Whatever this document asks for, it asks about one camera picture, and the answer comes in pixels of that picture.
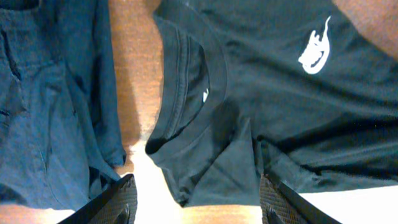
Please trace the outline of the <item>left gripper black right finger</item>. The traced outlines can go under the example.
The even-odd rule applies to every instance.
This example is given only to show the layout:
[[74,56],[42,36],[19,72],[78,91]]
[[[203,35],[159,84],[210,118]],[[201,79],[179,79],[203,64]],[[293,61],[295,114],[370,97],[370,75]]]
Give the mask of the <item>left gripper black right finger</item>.
[[261,176],[260,204],[263,224],[340,224],[267,174]]

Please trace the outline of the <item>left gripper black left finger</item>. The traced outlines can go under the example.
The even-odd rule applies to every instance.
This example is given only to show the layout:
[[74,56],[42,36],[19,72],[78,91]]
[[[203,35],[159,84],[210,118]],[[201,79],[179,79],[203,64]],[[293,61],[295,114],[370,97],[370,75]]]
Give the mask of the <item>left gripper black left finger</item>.
[[136,182],[128,174],[59,224],[134,224],[136,212]]

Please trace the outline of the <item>black t-shirt white logo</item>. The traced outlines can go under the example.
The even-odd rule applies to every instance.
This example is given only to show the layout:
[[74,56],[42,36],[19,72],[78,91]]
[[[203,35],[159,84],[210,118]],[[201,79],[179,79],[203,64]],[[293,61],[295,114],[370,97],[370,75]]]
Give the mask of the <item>black t-shirt white logo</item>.
[[397,184],[397,62],[331,1],[175,1],[146,154],[182,207]]

